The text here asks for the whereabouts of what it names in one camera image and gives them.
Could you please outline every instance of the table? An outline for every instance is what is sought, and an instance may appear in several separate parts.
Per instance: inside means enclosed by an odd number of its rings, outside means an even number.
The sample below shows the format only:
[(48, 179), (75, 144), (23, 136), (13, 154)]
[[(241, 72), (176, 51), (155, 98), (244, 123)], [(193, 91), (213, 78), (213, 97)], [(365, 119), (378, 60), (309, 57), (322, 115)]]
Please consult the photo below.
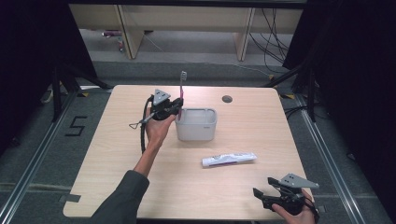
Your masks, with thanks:
[[(141, 155), (140, 131), (129, 127), (141, 120), (144, 104), (155, 89), (178, 97), (176, 86), (116, 86), (108, 100), (72, 195), (67, 217), (90, 217), (133, 169)], [(138, 210), (141, 218), (280, 219), (253, 196), (252, 188), (279, 193), (267, 177), (288, 173), (305, 177), (282, 105), (274, 89), (184, 87), (184, 108), (209, 107), (218, 113), (212, 141), (182, 142), (172, 124), (151, 172), (150, 186)], [(229, 95), (231, 103), (222, 97)], [(251, 163), (203, 168), (202, 158), (225, 153), (254, 152)]]

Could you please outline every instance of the forearm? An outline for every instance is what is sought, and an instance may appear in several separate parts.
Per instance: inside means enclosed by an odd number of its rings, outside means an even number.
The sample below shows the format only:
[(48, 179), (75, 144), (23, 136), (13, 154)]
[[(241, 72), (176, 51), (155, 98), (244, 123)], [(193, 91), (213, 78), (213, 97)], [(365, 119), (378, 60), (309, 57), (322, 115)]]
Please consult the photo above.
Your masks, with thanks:
[(143, 153), (137, 165), (134, 167), (134, 171), (144, 175), (145, 177), (148, 177), (149, 171), (152, 167), (152, 164), (154, 163), (155, 157), (157, 156), (161, 145), (162, 143), (149, 141), (145, 152)]

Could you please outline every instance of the toothbrush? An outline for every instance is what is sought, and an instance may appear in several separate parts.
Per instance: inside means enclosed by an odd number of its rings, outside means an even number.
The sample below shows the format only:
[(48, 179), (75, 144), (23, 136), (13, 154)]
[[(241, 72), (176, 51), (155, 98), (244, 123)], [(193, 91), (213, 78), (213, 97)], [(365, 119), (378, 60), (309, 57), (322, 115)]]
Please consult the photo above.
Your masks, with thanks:
[[(187, 73), (182, 71), (180, 74), (180, 100), (183, 100), (183, 95), (184, 95), (184, 91), (183, 91), (183, 81), (187, 80)], [(180, 120), (181, 118), (181, 108), (178, 110), (178, 115), (177, 115), (177, 119)]]

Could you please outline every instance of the hand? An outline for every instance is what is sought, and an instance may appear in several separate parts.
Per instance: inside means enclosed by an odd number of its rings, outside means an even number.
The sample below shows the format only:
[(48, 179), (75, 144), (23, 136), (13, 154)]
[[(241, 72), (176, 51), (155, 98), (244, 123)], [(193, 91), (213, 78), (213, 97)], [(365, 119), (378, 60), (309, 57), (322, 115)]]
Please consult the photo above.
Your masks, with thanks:
[[(305, 198), (312, 201), (312, 197), (304, 189), (303, 189), (303, 195), (305, 196)], [(305, 199), (305, 202), (312, 205), (312, 203), (307, 199)], [(285, 218), (286, 223), (288, 224), (315, 224), (314, 214), (306, 205), (303, 206), (303, 210), (297, 216), (288, 213), (282, 206), (276, 203), (272, 205), (272, 208), (280, 216)]]
[[(150, 108), (147, 109), (146, 115), (150, 114)], [(175, 115), (169, 116), (164, 120), (150, 119), (146, 125), (146, 133), (148, 135), (148, 145), (158, 149), (163, 145), (163, 140), (168, 134), (168, 130), (172, 122), (175, 120)]]

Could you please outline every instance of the gray carpet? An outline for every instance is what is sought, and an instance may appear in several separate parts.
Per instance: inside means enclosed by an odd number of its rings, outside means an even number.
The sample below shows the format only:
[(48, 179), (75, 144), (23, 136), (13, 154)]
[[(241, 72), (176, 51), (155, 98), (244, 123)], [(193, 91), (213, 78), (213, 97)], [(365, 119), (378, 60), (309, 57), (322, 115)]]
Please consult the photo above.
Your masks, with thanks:
[[(177, 85), (180, 71), (188, 72), (186, 85), (202, 86), (235, 86), (259, 87), (269, 81), (267, 75), (255, 70), (236, 67), (234, 65), (218, 65), (208, 63), (94, 63), (101, 80), (111, 85), (118, 84), (149, 84)], [(270, 72), (265, 66), (250, 66), (260, 69), (276, 77), (279, 74)], [(284, 68), (271, 67), (272, 70), (285, 71)], [(92, 85), (78, 79), (81, 85)], [(276, 88), (280, 93), (289, 93), (291, 80), (287, 80)], [(60, 198), (67, 194), (73, 186), (79, 166), (91, 142), (96, 126), (101, 118), (109, 93), (90, 93), (87, 97), (78, 97), (68, 110), (60, 131), (52, 142), (50, 149), (37, 172), (31, 187), (26, 193), (11, 223), (86, 223), (86, 219), (71, 219), (63, 215), (64, 203)], [(292, 99), (282, 99), (284, 108), (297, 106)], [(353, 195), (357, 198), (361, 211), (368, 223), (391, 223), (375, 193), (361, 173), (359, 166), (346, 157), (347, 147), (338, 135), (332, 121), (327, 118), (324, 107), (316, 107), (317, 125), (325, 138), (332, 155), (336, 160), (343, 177)], [(67, 136), (78, 133), (70, 128), (75, 117), (77, 125), (85, 126), (80, 136)], [(52, 104), (37, 108), (30, 122), (20, 135), (21, 145), (9, 148), (0, 158), (0, 202), (4, 203), (24, 168), (27, 166), (35, 149), (52, 119)], [(346, 209), (341, 203), (332, 180), (318, 153), (315, 142), (306, 128), (300, 112), (289, 118), (289, 125), (298, 148), (308, 179), (318, 182), (320, 189), (314, 189), (314, 197), (322, 212), (319, 223), (350, 223)], [(189, 223), (214, 224), (232, 222), (192, 222), (140, 220), (140, 223)]]

